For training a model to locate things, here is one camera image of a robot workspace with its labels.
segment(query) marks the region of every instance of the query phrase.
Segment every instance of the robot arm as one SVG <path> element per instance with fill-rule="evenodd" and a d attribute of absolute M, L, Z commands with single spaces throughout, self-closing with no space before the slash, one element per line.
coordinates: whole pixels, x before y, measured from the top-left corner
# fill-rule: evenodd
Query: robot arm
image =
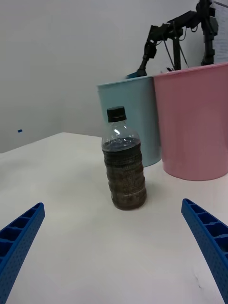
<path fill-rule="evenodd" d="M 156 45 L 161 40 L 168 38 L 173 40 L 174 67 L 175 70 L 181 69 L 180 43 L 179 38 L 183 34 L 183 27 L 195 28 L 201 23 L 204 34 L 205 54 L 202 65 L 214 63 L 214 36 L 218 33 L 218 23 L 215 19 L 215 9 L 210 7 L 211 0 L 200 0 L 196 6 L 196 11 L 187 13 L 174 18 L 160 27 L 151 25 L 150 32 L 144 47 L 143 61 L 137 71 L 137 76 L 146 76 L 146 64 L 150 58 L 156 55 Z"/>

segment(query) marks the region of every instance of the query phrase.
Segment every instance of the light blue bucket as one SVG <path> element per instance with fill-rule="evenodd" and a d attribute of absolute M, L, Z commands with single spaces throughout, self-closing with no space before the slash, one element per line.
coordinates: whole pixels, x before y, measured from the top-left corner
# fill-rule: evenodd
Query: light blue bucket
<path fill-rule="evenodd" d="M 107 122 L 108 108 L 124 106 L 127 124 L 140 136 L 144 167 L 158 162 L 161 147 L 153 78 L 131 78 L 97 87 L 104 120 Z"/>

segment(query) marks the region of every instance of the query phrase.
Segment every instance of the pink bucket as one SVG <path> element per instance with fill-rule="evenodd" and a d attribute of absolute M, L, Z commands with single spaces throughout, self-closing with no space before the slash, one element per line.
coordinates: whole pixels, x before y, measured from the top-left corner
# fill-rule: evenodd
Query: pink bucket
<path fill-rule="evenodd" d="M 228 63 L 154 77 L 164 170 L 184 180 L 228 172 Z"/>

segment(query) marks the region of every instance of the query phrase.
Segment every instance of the bottle cap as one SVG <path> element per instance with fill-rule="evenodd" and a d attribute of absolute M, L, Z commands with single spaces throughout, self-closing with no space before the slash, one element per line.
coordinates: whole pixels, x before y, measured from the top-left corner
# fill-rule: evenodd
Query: bottle cap
<path fill-rule="evenodd" d="M 127 119 L 124 106 L 109 108 L 107 109 L 107 114 L 109 123 L 116 123 Z"/>

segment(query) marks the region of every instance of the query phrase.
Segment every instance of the white table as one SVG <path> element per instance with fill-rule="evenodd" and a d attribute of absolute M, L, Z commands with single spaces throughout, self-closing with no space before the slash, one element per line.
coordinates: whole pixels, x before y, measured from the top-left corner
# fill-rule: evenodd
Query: white table
<path fill-rule="evenodd" d="M 100 143 L 61 133 L 1 155 L 1 228 L 40 201 L 46 211 L 7 304 L 222 304 L 181 203 L 228 223 L 228 176 L 180 180 L 159 162 L 144 207 L 120 211 Z"/>

